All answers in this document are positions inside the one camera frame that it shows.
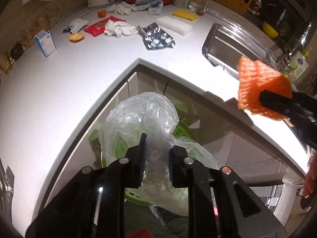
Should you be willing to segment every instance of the white cloth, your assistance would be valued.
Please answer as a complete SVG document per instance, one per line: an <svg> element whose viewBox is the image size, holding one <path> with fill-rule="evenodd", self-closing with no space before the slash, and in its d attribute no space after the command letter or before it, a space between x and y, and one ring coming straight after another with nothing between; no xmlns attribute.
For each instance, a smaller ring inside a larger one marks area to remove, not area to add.
<svg viewBox="0 0 317 238"><path fill-rule="evenodd" d="M105 25L105 34L107 36L115 35L117 38L124 36L131 36L137 34L137 28L135 26L131 26L124 21L115 21L108 20Z"/></svg>
<svg viewBox="0 0 317 238"><path fill-rule="evenodd" d="M113 4L112 6L106 9L108 13L115 12L119 15L130 15L132 11L136 11L136 7L134 4L128 4L126 2L122 2L120 4Z"/></svg>

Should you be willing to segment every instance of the scrub brush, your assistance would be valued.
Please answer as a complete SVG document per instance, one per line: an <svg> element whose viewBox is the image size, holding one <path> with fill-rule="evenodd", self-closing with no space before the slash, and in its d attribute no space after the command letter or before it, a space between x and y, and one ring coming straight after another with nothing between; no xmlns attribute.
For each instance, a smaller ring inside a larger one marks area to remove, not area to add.
<svg viewBox="0 0 317 238"><path fill-rule="evenodd" d="M259 101L262 91L268 90L284 97L292 98L291 84L280 72L271 68L261 61L252 61L244 56L238 65L239 91L238 108L247 109L252 114L280 121L286 116L263 107Z"/></svg>

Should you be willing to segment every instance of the blue towel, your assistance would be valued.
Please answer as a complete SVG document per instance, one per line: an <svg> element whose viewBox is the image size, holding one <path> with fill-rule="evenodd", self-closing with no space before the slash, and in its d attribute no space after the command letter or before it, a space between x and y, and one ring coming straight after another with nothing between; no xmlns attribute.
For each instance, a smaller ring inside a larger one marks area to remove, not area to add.
<svg viewBox="0 0 317 238"><path fill-rule="evenodd" d="M137 11L148 9L149 15L160 15L163 7L162 0L136 0L135 8Z"/></svg>

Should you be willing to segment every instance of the red package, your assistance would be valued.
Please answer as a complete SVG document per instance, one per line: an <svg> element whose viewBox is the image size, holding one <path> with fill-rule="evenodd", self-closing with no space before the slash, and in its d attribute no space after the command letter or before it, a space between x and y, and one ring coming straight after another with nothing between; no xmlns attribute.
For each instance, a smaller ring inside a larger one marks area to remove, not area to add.
<svg viewBox="0 0 317 238"><path fill-rule="evenodd" d="M133 234L129 234L126 238L154 238L154 236L149 229L141 227Z"/></svg>
<svg viewBox="0 0 317 238"><path fill-rule="evenodd" d="M87 28L84 29L84 31L86 31L89 34L92 34L94 37L103 34L105 31L105 25L107 24L108 20L112 20L114 21L125 21L125 20L121 20L118 18L115 18L113 16L106 18L104 20L101 20L93 25L88 26Z"/></svg>

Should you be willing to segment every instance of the glass jar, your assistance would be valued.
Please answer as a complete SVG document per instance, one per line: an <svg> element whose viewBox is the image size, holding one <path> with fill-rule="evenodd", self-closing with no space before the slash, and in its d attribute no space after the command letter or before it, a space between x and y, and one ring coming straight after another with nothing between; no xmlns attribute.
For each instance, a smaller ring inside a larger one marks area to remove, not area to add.
<svg viewBox="0 0 317 238"><path fill-rule="evenodd" d="M3 75L4 75L3 70L0 70L0 84L1 84L1 80L2 80Z"/></svg>
<svg viewBox="0 0 317 238"><path fill-rule="evenodd" d="M27 30L25 30L23 35L23 45L26 48L30 48L35 43L35 39L34 39L35 35L36 35L35 26L32 26L31 28L28 28Z"/></svg>
<svg viewBox="0 0 317 238"><path fill-rule="evenodd" d="M204 10L209 0L190 0L188 8L191 11L197 12L198 10Z"/></svg>
<svg viewBox="0 0 317 238"><path fill-rule="evenodd" d="M9 71L11 71L12 63L8 53L0 55L0 69L4 72L4 74L8 74Z"/></svg>
<svg viewBox="0 0 317 238"><path fill-rule="evenodd" d="M35 22L38 32L41 30L49 31L51 29L51 21L48 14L43 15L42 17L38 18Z"/></svg>

